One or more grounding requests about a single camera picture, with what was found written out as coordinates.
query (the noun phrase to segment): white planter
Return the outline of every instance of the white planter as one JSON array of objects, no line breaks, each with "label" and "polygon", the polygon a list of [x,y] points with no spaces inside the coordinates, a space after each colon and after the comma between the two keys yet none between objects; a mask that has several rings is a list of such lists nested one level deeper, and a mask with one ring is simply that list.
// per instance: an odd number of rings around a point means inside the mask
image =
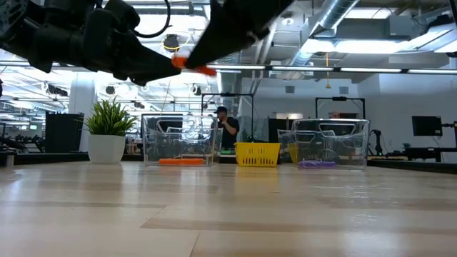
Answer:
[{"label": "white planter", "polygon": [[124,136],[89,135],[89,158],[92,163],[118,163],[125,145]]}]

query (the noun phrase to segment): black cap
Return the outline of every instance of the black cap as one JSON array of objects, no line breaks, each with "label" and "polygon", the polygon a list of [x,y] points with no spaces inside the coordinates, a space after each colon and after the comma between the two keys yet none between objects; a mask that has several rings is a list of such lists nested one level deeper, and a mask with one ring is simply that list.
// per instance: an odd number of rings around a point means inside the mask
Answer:
[{"label": "black cap", "polygon": [[220,112],[227,112],[227,108],[220,106],[217,108],[217,110],[214,112],[215,114],[218,114]]}]

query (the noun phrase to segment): column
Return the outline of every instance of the column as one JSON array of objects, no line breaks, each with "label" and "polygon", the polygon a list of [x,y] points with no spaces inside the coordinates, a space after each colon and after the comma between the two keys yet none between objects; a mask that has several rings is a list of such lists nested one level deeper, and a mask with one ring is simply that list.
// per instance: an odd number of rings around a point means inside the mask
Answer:
[{"label": "column", "polygon": [[[97,102],[95,73],[73,72],[70,89],[69,114],[84,114],[84,120],[92,116],[94,103]],[[86,125],[81,132],[81,143],[79,150],[86,152],[89,147],[89,132]]]}]

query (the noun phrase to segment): desk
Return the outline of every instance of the desk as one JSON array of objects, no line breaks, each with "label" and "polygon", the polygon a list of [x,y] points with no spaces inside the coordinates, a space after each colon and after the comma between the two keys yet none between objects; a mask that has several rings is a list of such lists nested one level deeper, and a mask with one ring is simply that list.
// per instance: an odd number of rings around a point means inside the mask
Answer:
[{"label": "desk", "polygon": [[436,162],[441,162],[441,153],[457,153],[457,148],[420,147],[405,149],[405,156],[408,157],[408,161],[418,158],[424,160],[434,158]]}]

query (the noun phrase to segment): green plant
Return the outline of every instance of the green plant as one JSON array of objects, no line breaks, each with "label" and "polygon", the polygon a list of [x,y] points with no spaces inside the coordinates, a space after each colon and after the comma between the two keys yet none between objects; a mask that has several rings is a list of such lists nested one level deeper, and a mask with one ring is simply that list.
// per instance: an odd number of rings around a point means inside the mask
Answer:
[{"label": "green plant", "polygon": [[136,118],[129,119],[125,107],[121,109],[115,100],[94,104],[94,115],[85,122],[92,135],[125,136],[134,126]]}]

